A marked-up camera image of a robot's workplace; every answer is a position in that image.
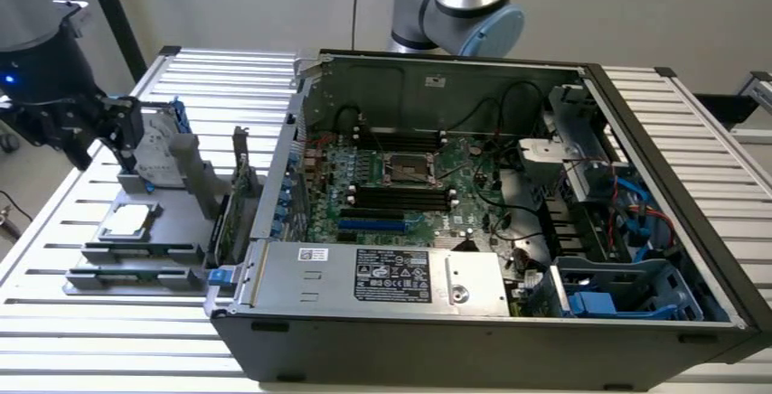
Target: blue clip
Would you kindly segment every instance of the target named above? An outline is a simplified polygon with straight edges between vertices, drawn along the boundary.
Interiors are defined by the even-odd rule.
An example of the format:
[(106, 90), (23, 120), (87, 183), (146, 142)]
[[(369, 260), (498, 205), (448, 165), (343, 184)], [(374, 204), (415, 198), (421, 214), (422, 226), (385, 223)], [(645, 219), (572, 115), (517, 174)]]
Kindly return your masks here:
[(212, 269), (208, 272), (207, 283), (211, 286), (230, 286), (232, 284), (232, 271), (228, 269)]
[(184, 104), (179, 101), (179, 96), (174, 97), (171, 101), (171, 106), (174, 107), (174, 113), (178, 116), (178, 129), (182, 134), (191, 134), (191, 122), (188, 121), (188, 114), (184, 111)]
[(577, 292), (568, 297), (568, 303), (576, 317), (598, 319), (669, 320), (679, 310), (677, 305), (665, 305), (653, 311), (617, 311), (612, 295), (600, 292)]

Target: sticker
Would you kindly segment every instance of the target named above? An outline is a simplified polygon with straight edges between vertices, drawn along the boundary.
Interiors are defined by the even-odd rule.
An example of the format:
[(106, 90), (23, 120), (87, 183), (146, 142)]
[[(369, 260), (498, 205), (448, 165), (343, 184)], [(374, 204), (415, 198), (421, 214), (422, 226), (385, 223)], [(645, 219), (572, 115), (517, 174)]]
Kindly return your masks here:
[(358, 249), (354, 297), (359, 301), (431, 303), (426, 251)]
[(326, 248), (301, 248), (298, 252), (299, 261), (327, 261)]
[(435, 89), (444, 89), (446, 81), (448, 81), (448, 79), (444, 78), (442, 76), (427, 76), (426, 82), (423, 85), (426, 87), (433, 87)]

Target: table surface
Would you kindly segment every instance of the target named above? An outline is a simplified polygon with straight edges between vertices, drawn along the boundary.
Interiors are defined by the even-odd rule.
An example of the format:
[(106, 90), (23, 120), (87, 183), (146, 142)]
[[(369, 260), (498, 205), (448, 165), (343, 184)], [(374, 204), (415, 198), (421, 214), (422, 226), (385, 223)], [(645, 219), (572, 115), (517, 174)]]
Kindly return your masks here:
[[(152, 101), (180, 97), (202, 157), (219, 174), (232, 170), (236, 125), (250, 128), (250, 162), (267, 172), (293, 94), (293, 61), (291, 54), (183, 49), (156, 59), (132, 92)], [(79, 263), (80, 245), (94, 238), (120, 189), (112, 155), (99, 145), (91, 153), (94, 165), (70, 173), (0, 264), (0, 391), (429, 392), (261, 384), (243, 376), (218, 338), (203, 297), (66, 295), (64, 273)], [(768, 261), (743, 260), (743, 267), (772, 300)], [(651, 392), (769, 393), (772, 350), (735, 365), (700, 365)]]

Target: gray plastic part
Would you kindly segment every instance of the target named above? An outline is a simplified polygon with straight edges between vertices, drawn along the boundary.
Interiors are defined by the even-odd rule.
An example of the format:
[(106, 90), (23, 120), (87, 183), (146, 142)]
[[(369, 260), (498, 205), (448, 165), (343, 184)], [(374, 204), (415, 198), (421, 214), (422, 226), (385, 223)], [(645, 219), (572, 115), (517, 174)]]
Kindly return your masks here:
[(107, 288), (106, 283), (99, 279), (96, 274), (74, 274), (68, 272), (66, 278), (70, 283), (80, 289), (86, 290), (102, 290)]
[(111, 248), (104, 247), (90, 247), (82, 249), (82, 254), (90, 263), (95, 265), (114, 264), (119, 263), (124, 258), (140, 258), (146, 256), (147, 258), (158, 258), (159, 254), (163, 254), (171, 261), (180, 263), (183, 265), (195, 265), (200, 263), (204, 259), (204, 252), (199, 245), (194, 245), (188, 249), (164, 249), (158, 248), (155, 250), (150, 248)]
[(216, 187), (214, 183), (218, 178), (211, 165), (206, 166), (202, 160), (202, 154), (198, 151), (198, 136), (176, 134), (171, 138), (168, 151), (178, 162), (184, 187), (198, 201), (204, 218), (214, 220), (219, 210), (215, 198), (216, 191), (214, 190)]
[(136, 174), (119, 174), (119, 183), (126, 193), (147, 193), (144, 179)]
[(158, 282), (164, 287), (180, 290), (198, 289), (202, 287), (202, 283), (190, 269), (184, 269), (184, 271), (179, 274), (159, 274)]

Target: metal frame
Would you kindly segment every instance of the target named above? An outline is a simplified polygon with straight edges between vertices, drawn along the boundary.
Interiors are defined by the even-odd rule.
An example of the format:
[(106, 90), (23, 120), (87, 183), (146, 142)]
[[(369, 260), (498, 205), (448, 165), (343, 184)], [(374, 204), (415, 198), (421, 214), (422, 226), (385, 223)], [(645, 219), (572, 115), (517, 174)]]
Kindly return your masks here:
[[(319, 56), (326, 57), (329, 60), (327, 69), (322, 67), (322, 72), (326, 70), (327, 76), (331, 76), (331, 72), (338, 74), (342, 70), (341, 66), (346, 64), (355, 66), (359, 61), (370, 60), (373, 62), (383, 61), (383, 66), (391, 69), (394, 65), (394, 67), (399, 69), (399, 72), (403, 73), (405, 78), (413, 81), (415, 81), (419, 73), (431, 71), (433, 69), (444, 69), (446, 72), (452, 71), (454, 74), (458, 74), (465, 65), (482, 66), (482, 70), (485, 66), (489, 65), (485, 60), (478, 59), (415, 55), (406, 55), (403, 57), (378, 52), (322, 51)], [(415, 65), (411, 65), (413, 62), (423, 64), (421, 70), (415, 69)], [(445, 62), (446, 64), (445, 66), (435, 64), (437, 67), (430, 65), (437, 62)], [(624, 385), (630, 389), (648, 389), (652, 387), (652, 384), (657, 382), (657, 378), (665, 378), (667, 372), (675, 370), (679, 365), (693, 365), (695, 362), (700, 361), (732, 362), (769, 345), (772, 342), (772, 337), (769, 336), (769, 330), (772, 329), (769, 325), (769, 321), (772, 321), (772, 311), (765, 304), (764, 298), (755, 292), (753, 284), (741, 272), (740, 264), (729, 253), (684, 183), (680, 181), (665, 156), (644, 129), (644, 124), (671, 123), (671, 120), (667, 119), (671, 116), (647, 115), (645, 113), (636, 115), (625, 98), (622, 98), (620, 90), (632, 89), (637, 91), (640, 89), (644, 94), (669, 90), (669, 94), (681, 99), (685, 98), (688, 92), (684, 93), (677, 89), (677, 80), (672, 80), (671, 83), (659, 81), (656, 85), (639, 85), (639, 82), (621, 80), (616, 84), (602, 67), (596, 64), (566, 63), (564, 67), (561, 67), (560, 64), (561, 63), (542, 61), (494, 61), (493, 63), (497, 68), (518, 70), (524, 67), (546, 67), (548, 69), (556, 70), (574, 70), (577, 74), (581, 75), (592, 95), (598, 101), (601, 111), (605, 113), (614, 132), (622, 140), (622, 146), (629, 153), (629, 158), (641, 170), (644, 180), (647, 180), (648, 186), (653, 191), (655, 198), (659, 200), (660, 206), (664, 208), (668, 216), (679, 223), (679, 236), (681, 240), (687, 242), (687, 250), (691, 254), (692, 261), (713, 292), (716, 300), (728, 311), (729, 323), (653, 323), (651, 321), (628, 321), (626, 323), (620, 323), (617, 320), (513, 319), (509, 317), (480, 318), (460, 315), (444, 317), (423, 314), (411, 315), (406, 321), (398, 314), (394, 316), (378, 314), (370, 318), (370, 316), (357, 313), (341, 314), (339, 312), (327, 312), (323, 306), (317, 307), (315, 305), (306, 305), (303, 308), (299, 306), (287, 306), (281, 309), (265, 309), (259, 305), (255, 305), (255, 297), (259, 293), (258, 288), (265, 275), (263, 269), (267, 268), (265, 260), (267, 259), (273, 244), (270, 239), (259, 239), (253, 246), (253, 252), (247, 259), (250, 263), (242, 273), (234, 303), (227, 307), (216, 309), (211, 314), (212, 323), (218, 328), (218, 332), (231, 347), (250, 378), (257, 380), (294, 380), (326, 383), (346, 381), (346, 383), (381, 384), (395, 382), (398, 384), (429, 383), (444, 386), (466, 385), (484, 387), (506, 387), (517, 384), (526, 388), (549, 387), (562, 389), (576, 387), (602, 389), (618, 383), (620, 386)], [(350, 82), (351, 85), (358, 85), (358, 80), (350, 80)], [(325, 91), (335, 97), (339, 102), (350, 99), (342, 96), (343, 90)], [(401, 96), (399, 99), (406, 102), (411, 98)], [(414, 108), (410, 103), (401, 102), (399, 105)], [(691, 108), (692, 103), (681, 101), (681, 105), (687, 107), (677, 113), (679, 120), (676, 124), (687, 127), (704, 127), (705, 131), (715, 134), (715, 136), (723, 135), (720, 126), (713, 127), (715, 120), (707, 119), (707, 117), (712, 118), (711, 116), (704, 117), (699, 109)], [(375, 116), (374, 119), (379, 124), (386, 120), (381, 115)], [(410, 121), (413, 122), (415, 120), (417, 117), (411, 116)], [(423, 125), (430, 121), (427, 117), (423, 118), (423, 115), (419, 120)], [(727, 148), (733, 147), (733, 145), (731, 145), (731, 139), (723, 143), (723, 146)], [(733, 153), (745, 159), (745, 157), (743, 157), (743, 151)], [(283, 171), (287, 169), (287, 166), (286, 160), (278, 163), (274, 162), (269, 180), (271, 174), (283, 177)], [(756, 169), (757, 165), (747, 162), (745, 167), (753, 170), (755, 175), (760, 176), (760, 181), (763, 181), (764, 176), (761, 176)], [(263, 199), (263, 202), (273, 203), (275, 201), (274, 198), (275, 197), (271, 197), (270, 200)], [(263, 218), (265, 220), (266, 218), (271, 220), (273, 214), (269, 213)], [(326, 247), (325, 245), (319, 246), (318, 244), (302, 242), (295, 242), (294, 245), (297, 248)], [(257, 329), (255, 325), (250, 324), (251, 320), (257, 320), (257, 324), (263, 323), (259, 322), (261, 320), (269, 320), (267, 323), (271, 327), (281, 325), (282, 334), (275, 334), (273, 328), (269, 330), (270, 333), (263, 332), (262, 329)], [(357, 324), (355, 332), (350, 333), (349, 331), (341, 330), (341, 323)], [(355, 353), (361, 344), (363, 342), (373, 342), (375, 338), (371, 336), (371, 333), (365, 332), (366, 324), (371, 326), (371, 332), (378, 333), (381, 342), (391, 344), (397, 350), (410, 351), (411, 357), (425, 362), (422, 367), (423, 372), (419, 376), (417, 374), (399, 373), (395, 367), (390, 367), (394, 362), (401, 360), (399, 353), (391, 352), (391, 349), (383, 351), (378, 359), (374, 360), (382, 373), (373, 373), (367, 370), (367, 365), (359, 360), (361, 357), (358, 357)], [(724, 347), (723, 350), (712, 349), (707, 354), (700, 354), (696, 350), (691, 349), (689, 341), (683, 341), (680, 342), (680, 346), (669, 346), (672, 348), (671, 351), (652, 356), (649, 362), (656, 362), (656, 364), (649, 364), (647, 375), (626, 373), (629, 366), (626, 363), (621, 363), (624, 360), (616, 361), (620, 363), (618, 366), (612, 362), (606, 363), (606, 369), (610, 370), (608, 375), (594, 373), (592, 371), (592, 365), (586, 361), (574, 362), (570, 364), (574, 370), (572, 371), (570, 377), (573, 379), (568, 378), (570, 382), (564, 381), (562, 383), (565, 383), (565, 385), (560, 385), (556, 380), (550, 380), (549, 378), (540, 379), (536, 376), (528, 381), (524, 381), (512, 374), (498, 378), (481, 379), (481, 374), (492, 376), (486, 371), (492, 371), (493, 374), (506, 373), (505, 363), (508, 359), (514, 358), (514, 356), (508, 355), (506, 352), (498, 351), (493, 345), (486, 344), (485, 348), (478, 348), (480, 352), (473, 355), (474, 363), (468, 365), (470, 372), (449, 376), (446, 374), (446, 368), (452, 363), (445, 361), (449, 358), (446, 348), (460, 348), (464, 342), (473, 343), (477, 341), (477, 335), (480, 333), (476, 331), (476, 328), (481, 325), (484, 325), (486, 329), (497, 330), (497, 334), (502, 337), (500, 341), (520, 344), (521, 352), (532, 354), (537, 353), (537, 350), (541, 350), (541, 361), (533, 360), (528, 364), (521, 364), (521, 367), (528, 369), (528, 372), (533, 374), (538, 373), (540, 362), (544, 363), (545, 361), (553, 362), (556, 365), (560, 364), (560, 368), (564, 369), (572, 361), (568, 358), (570, 354), (569, 351), (576, 350), (577, 343), (582, 342), (582, 339), (592, 338), (596, 334), (600, 334), (600, 332), (608, 332), (606, 330), (614, 328), (625, 327), (633, 330), (637, 335), (637, 340), (647, 335), (653, 336), (652, 341), (655, 341), (655, 337), (664, 340), (671, 333), (679, 336), (679, 338), (684, 335), (701, 338), (708, 335), (715, 339), (712, 341), (716, 341), (716, 344), (723, 343), (728, 338), (735, 338), (735, 342), (724, 343), (721, 346)], [(445, 331), (445, 334), (453, 337), (454, 341), (448, 341), (446, 344), (439, 345), (437, 340), (430, 339), (429, 331), (426, 331), (429, 329), (427, 326), (430, 326), (430, 329), (437, 329), (437, 331)], [(558, 342), (550, 344), (548, 348), (549, 351), (544, 350), (544, 345), (530, 343), (529, 337), (522, 335), (524, 332), (530, 332), (536, 336), (556, 335), (558, 330), (554, 328), (560, 327), (565, 330), (577, 326), (582, 326), (584, 330), (581, 333), (573, 334), (573, 343)], [(322, 359), (311, 363), (305, 360), (305, 358), (319, 354), (323, 357), (329, 357), (330, 350), (333, 350), (330, 349), (331, 346), (319, 346), (323, 343), (318, 339), (319, 337), (326, 339), (325, 342), (331, 341), (337, 344), (334, 350), (341, 354), (339, 361), (333, 363)], [(594, 345), (596, 355), (601, 357), (620, 357), (632, 350), (635, 350), (636, 353), (649, 352), (647, 347), (637, 346), (636, 344), (641, 343), (629, 342), (629, 339), (616, 339), (613, 343), (598, 342)], [(266, 350), (271, 350), (271, 353), (277, 355), (275, 360), (267, 357)], [(691, 363), (684, 364), (683, 362), (668, 361), (673, 355), (681, 355), (683, 353), (692, 356)], [(397, 371), (399, 376), (389, 376), (390, 371)]]
[[(279, 133), (277, 120), (266, 113), (283, 116), (282, 107), (287, 106), (286, 98), (293, 89), (282, 96), (275, 91), (277, 81), (285, 80), (287, 85), (291, 82), (293, 56), (183, 49), (176, 56), (159, 57), (152, 67), (135, 94), (156, 101), (180, 96), (194, 112), (194, 131), (206, 134), (202, 135), (203, 157), (214, 160), (222, 174), (230, 173), (226, 156), (232, 157), (227, 151), (232, 127), (236, 124), (250, 126), (247, 142), (253, 157), (258, 159), (253, 162), (259, 166), (258, 172), (265, 174), (270, 162), (262, 158), (273, 152)], [(618, 77), (660, 79), (652, 69), (604, 69), (613, 81)], [(667, 92), (651, 93), (655, 100), (639, 102), (630, 96), (645, 96), (645, 93), (617, 88), (636, 112), (647, 106), (683, 109), (677, 97), (669, 95), (672, 100), (663, 101)], [(695, 152), (713, 152), (719, 148), (709, 139), (689, 137), (703, 134), (705, 129), (657, 124), (645, 124), (644, 128), (708, 220), (721, 220), (717, 202), (701, 198), (707, 191), (700, 186), (716, 184), (716, 179), (723, 179), (721, 174), (699, 173), (695, 170), (703, 168), (693, 165), (689, 158), (675, 155), (681, 151), (676, 148), (683, 149), (684, 145), (693, 146)], [(96, 154), (99, 150), (104, 149), (94, 145), (91, 153)], [(294, 385), (258, 384), (243, 376), (204, 317), (202, 298), (74, 297), (62, 293), (64, 269), (80, 257), (80, 251), (72, 246), (94, 236), (95, 223), (102, 220), (112, 201), (112, 192), (119, 190), (118, 168), (110, 164), (111, 155), (103, 153), (99, 152), (98, 161), (86, 173), (74, 171), (68, 175), (0, 264), (0, 391), (126, 392), (131, 389), (136, 392), (232, 393), (298, 390)], [(733, 172), (725, 174), (721, 184), (737, 182), (752, 183), (753, 178)], [(765, 211), (732, 212), (737, 215), (749, 212), (753, 218), (759, 218), (757, 214), (767, 217)], [(768, 245), (721, 237), (764, 297), (772, 301)], [(735, 365), (703, 364), (651, 392), (757, 394), (768, 392), (769, 387), (772, 350), (759, 352)], [(302, 390), (393, 391), (350, 386), (303, 386)]]

